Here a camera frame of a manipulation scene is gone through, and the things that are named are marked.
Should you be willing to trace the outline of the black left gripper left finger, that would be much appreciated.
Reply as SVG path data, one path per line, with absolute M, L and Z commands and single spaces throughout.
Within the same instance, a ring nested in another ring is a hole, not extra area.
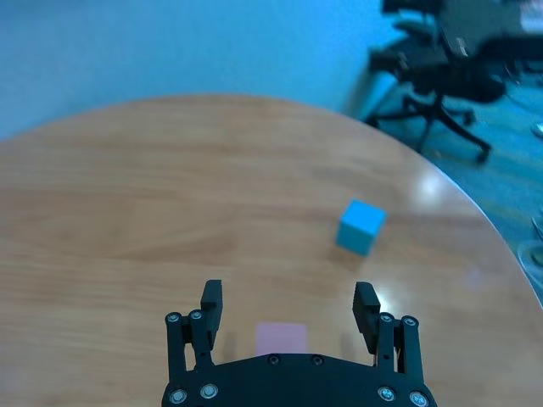
M 208 280 L 200 299 L 200 308 L 183 316 L 172 312 L 165 317 L 168 377 L 183 377 L 188 371 L 185 346 L 191 344 L 195 370 L 213 365 L 214 348 L 223 309 L 221 280 Z

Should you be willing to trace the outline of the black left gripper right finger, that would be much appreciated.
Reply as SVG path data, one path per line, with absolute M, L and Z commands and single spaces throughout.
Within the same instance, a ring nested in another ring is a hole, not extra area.
M 374 367 L 408 376 L 423 375 L 419 322 L 414 316 L 395 319 L 390 313 L 382 312 L 369 282 L 355 284 L 353 314 L 367 350 L 373 356 Z

